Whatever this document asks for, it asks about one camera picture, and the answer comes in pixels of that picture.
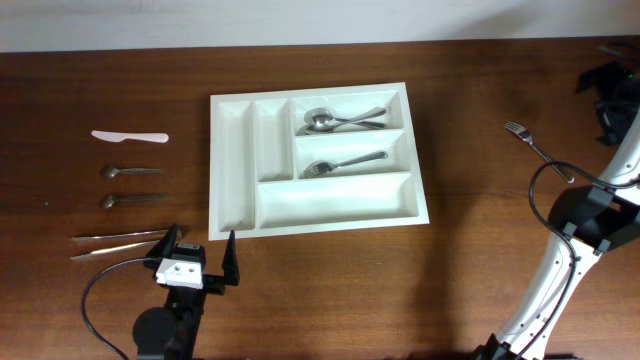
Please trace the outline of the metal fork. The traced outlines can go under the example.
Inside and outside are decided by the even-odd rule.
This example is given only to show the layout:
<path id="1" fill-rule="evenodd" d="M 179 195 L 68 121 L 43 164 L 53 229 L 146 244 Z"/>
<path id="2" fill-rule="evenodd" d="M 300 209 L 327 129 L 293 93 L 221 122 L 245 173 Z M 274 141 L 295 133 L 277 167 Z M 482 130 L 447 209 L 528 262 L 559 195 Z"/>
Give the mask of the metal fork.
<path id="1" fill-rule="evenodd" d="M 343 162 L 338 162 L 338 163 L 329 162 L 329 161 L 316 161 L 310 164 L 309 166 L 307 166 L 303 170 L 301 177 L 303 179 L 315 178 L 315 177 L 328 174 L 338 168 L 356 165 L 356 164 L 364 163 L 368 161 L 382 160 L 382 159 L 386 159 L 387 157 L 388 157 L 388 153 L 386 151 L 376 151 L 373 153 L 369 153 L 357 158 L 353 158 L 353 159 L 346 160 Z"/>
<path id="2" fill-rule="evenodd" d="M 504 127 L 508 131 L 513 133 L 516 137 L 520 138 L 525 143 L 527 143 L 545 162 L 547 163 L 553 162 L 552 157 L 549 156 L 546 152 L 544 152 L 540 147 L 536 145 L 533 135 L 529 132 L 527 128 L 512 121 L 507 121 Z M 568 184 L 572 184 L 575 181 L 575 177 L 568 170 L 565 170 L 557 165 L 552 165 L 552 168 Z"/>

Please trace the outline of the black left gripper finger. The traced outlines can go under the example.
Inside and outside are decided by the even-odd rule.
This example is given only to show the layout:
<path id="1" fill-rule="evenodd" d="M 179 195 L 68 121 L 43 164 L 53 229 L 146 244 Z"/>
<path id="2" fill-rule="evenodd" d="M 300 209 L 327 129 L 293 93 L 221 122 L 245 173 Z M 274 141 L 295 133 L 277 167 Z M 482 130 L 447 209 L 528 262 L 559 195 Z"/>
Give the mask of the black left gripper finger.
<path id="1" fill-rule="evenodd" d="M 236 236 L 234 230 L 230 232 L 227 240 L 222 269 L 224 283 L 228 286 L 238 286 L 240 282 L 240 272 L 236 255 Z"/>
<path id="2" fill-rule="evenodd" d="M 171 255 L 179 235 L 179 225 L 173 224 L 166 234 L 148 252 L 149 258 L 167 258 Z"/>

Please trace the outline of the large metal spoon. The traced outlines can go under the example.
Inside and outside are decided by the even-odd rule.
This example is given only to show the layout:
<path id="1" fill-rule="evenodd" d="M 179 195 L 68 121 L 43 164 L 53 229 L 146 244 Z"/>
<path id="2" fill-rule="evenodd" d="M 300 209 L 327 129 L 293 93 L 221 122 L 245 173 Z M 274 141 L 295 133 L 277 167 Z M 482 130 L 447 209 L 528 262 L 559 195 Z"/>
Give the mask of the large metal spoon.
<path id="1" fill-rule="evenodd" d="M 355 120 L 355 121 L 366 120 L 366 121 L 373 122 L 372 118 L 385 115 L 386 113 L 387 113 L 387 110 L 384 107 L 375 107 L 363 114 L 357 115 L 347 120 Z M 325 115 L 325 116 L 329 116 L 330 118 L 339 118 L 335 116 L 328 108 L 319 107 L 319 108 L 308 110 L 304 115 L 305 125 L 302 126 L 296 132 L 296 134 L 297 135 L 328 134 L 328 133 L 333 133 L 337 128 L 341 126 L 355 125 L 355 124 L 342 124 L 336 121 L 331 121 L 328 124 L 324 124 L 323 126 L 320 126 L 319 124 L 315 124 L 312 121 L 312 118 L 318 115 Z"/>

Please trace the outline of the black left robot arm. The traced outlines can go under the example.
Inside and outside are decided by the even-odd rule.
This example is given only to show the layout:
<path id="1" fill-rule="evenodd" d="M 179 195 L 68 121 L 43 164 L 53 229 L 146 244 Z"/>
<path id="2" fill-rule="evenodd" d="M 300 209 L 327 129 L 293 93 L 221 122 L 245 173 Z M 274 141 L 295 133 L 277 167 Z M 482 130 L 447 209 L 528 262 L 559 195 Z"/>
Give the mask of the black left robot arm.
<path id="1" fill-rule="evenodd" d="M 180 227 L 172 225 L 144 261 L 168 294 L 163 306 L 145 310 L 134 323 L 138 359 L 192 358 L 206 297 L 222 296 L 228 286 L 240 282 L 234 232 L 226 243 L 221 275 L 204 272 L 205 249 L 180 243 L 179 232 Z"/>

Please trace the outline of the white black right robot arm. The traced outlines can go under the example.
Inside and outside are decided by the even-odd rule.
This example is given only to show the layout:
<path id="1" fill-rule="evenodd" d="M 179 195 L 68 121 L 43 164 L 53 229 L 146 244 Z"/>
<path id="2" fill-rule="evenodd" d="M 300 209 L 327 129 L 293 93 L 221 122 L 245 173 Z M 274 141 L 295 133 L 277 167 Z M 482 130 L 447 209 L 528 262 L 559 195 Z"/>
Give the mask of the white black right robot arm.
<path id="1" fill-rule="evenodd" d="M 551 234 L 543 260 L 511 319 L 472 356 L 479 360 L 544 359 L 570 297 L 609 251 L 639 237 L 639 74 L 612 61 L 582 73 L 578 91 L 595 88 L 602 142 L 617 151 L 600 176 L 561 161 L 547 164 L 589 180 L 561 193 L 541 223 Z"/>

